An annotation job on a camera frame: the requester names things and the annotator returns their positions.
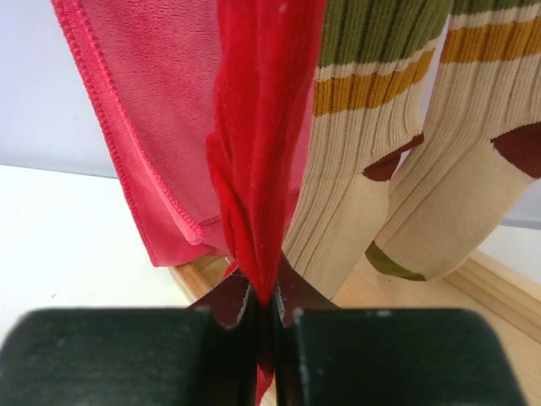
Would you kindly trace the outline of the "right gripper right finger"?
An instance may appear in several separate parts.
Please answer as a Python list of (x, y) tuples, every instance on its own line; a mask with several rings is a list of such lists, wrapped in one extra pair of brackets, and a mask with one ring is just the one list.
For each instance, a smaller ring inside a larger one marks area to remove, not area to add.
[(280, 405), (523, 405), (478, 313), (341, 309), (281, 260), (274, 292)]

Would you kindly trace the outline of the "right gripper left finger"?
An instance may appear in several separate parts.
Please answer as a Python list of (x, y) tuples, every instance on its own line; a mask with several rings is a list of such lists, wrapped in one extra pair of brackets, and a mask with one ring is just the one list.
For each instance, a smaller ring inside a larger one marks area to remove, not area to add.
[(45, 309), (1, 348), (4, 405), (251, 405), (254, 316), (232, 274), (185, 309)]

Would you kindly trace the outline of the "plain red sock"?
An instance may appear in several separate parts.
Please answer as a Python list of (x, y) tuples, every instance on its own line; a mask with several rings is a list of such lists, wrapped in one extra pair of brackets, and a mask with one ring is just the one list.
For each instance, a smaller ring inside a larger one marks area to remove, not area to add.
[(210, 177), (234, 260), (208, 301), (226, 324), (210, 401), (256, 405), (275, 372), (272, 309), (290, 179), (320, 52), (322, 1), (220, 1)]

